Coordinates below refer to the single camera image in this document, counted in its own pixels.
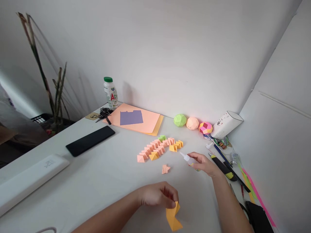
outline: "modular origami ball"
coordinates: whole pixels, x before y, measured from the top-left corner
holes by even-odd
[[[182,127],[185,125],[187,118],[183,114],[178,114],[174,117],[174,124],[178,127]]]
[[[186,126],[187,126],[188,129],[194,130],[197,127],[199,127],[199,121],[195,117],[189,117],[188,120],[187,120]]]
[[[199,131],[203,134],[210,134],[213,130],[213,126],[208,122],[202,122],[199,126]]]

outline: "glue bottle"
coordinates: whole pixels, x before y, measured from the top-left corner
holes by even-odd
[[[180,152],[180,154],[184,157],[184,160],[186,160],[190,166],[192,166],[194,163],[199,163],[194,158],[191,158],[189,155],[185,155],[185,154],[183,154],[181,152]]]
[[[104,90],[111,110],[118,107],[118,94],[111,77],[104,77]]]

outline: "green bottle cap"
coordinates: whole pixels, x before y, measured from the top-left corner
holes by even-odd
[[[104,77],[104,81],[108,83],[112,83],[112,78],[111,77]]]

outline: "black smartphone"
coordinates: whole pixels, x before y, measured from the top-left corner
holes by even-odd
[[[250,201],[245,202],[248,217],[255,233],[274,233],[271,224],[266,216],[265,210]]]
[[[83,152],[91,149],[93,146],[102,142],[103,140],[114,135],[116,132],[113,131],[109,126],[105,126],[89,135],[84,136],[83,138],[78,139],[66,146],[69,152],[73,157],[77,157]]]

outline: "purple paper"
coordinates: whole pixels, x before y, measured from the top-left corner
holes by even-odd
[[[143,123],[143,115],[141,110],[120,112],[120,125],[133,125],[140,123]]]

